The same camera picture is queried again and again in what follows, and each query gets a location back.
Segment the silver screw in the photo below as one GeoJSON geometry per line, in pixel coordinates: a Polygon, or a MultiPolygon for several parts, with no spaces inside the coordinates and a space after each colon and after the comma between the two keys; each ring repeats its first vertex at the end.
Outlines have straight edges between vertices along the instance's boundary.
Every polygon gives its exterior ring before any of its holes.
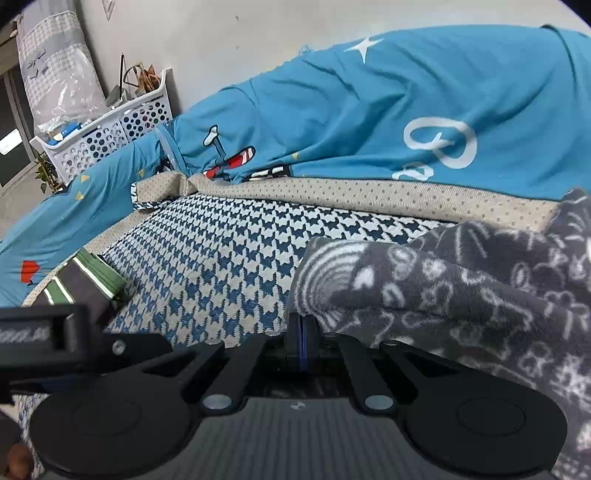
{"type": "Polygon", "coordinates": [[[232,405],[232,399],[227,395],[208,395],[203,399],[203,405],[209,410],[223,410],[232,405]]]}
{"type": "Polygon", "coordinates": [[[394,400],[387,395],[370,395],[365,399],[365,406],[372,410],[388,410],[394,405],[394,400]]]}
{"type": "Polygon", "coordinates": [[[113,353],[115,355],[123,355],[123,352],[125,352],[125,342],[123,340],[116,340],[113,343],[113,353]]]}

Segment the white star print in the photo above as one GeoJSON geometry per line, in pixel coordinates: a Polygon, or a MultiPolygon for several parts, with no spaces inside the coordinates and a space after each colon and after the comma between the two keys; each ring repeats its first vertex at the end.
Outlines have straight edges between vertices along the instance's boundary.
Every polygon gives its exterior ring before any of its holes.
{"type": "Polygon", "coordinates": [[[365,64],[365,56],[368,53],[368,48],[373,47],[376,43],[380,43],[382,40],[383,38],[380,38],[379,40],[370,40],[369,37],[367,37],[365,40],[361,41],[357,45],[354,45],[353,47],[347,48],[345,51],[357,50],[359,53],[361,53],[361,58],[365,64]]]}

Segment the houndstooth patterned mat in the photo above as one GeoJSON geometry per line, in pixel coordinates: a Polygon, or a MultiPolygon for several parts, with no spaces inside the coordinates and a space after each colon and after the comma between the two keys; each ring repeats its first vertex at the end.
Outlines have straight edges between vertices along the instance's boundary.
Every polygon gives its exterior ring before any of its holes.
{"type": "MultiPolygon", "coordinates": [[[[270,200],[184,197],[103,254],[129,279],[129,302],[109,329],[161,332],[174,347],[208,338],[233,346],[250,333],[281,327],[312,236],[405,244],[439,225],[270,200]]],[[[41,398],[19,399],[25,438],[41,398]]]]}

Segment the black mechanical device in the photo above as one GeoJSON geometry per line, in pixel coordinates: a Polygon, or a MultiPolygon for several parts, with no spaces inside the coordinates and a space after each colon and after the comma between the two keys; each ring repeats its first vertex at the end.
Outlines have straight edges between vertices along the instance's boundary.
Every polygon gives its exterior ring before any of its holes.
{"type": "Polygon", "coordinates": [[[322,335],[313,317],[170,351],[92,333],[84,315],[0,312],[5,392],[54,392],[30,423],[47,480],[543,480],[566,439],[539,392],[394,340],[322,335]]]}

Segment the green plant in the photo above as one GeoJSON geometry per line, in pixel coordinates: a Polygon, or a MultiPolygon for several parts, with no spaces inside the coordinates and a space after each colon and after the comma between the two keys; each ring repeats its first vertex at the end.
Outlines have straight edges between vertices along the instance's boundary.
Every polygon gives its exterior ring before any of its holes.
{"type": "Polygon", "coordinates": [[[49,185],[52,192],[57,192],[60,188],[60,181],[57,176],[56,168],[53,166],[53,163],[49,161],[47,154],[43,152],[38,155],[35,159],[35,163],[37,164],[37,175],[35,178],[42,182],[41,191],[45,193],[47,191],[47,186],[49,185]]]}

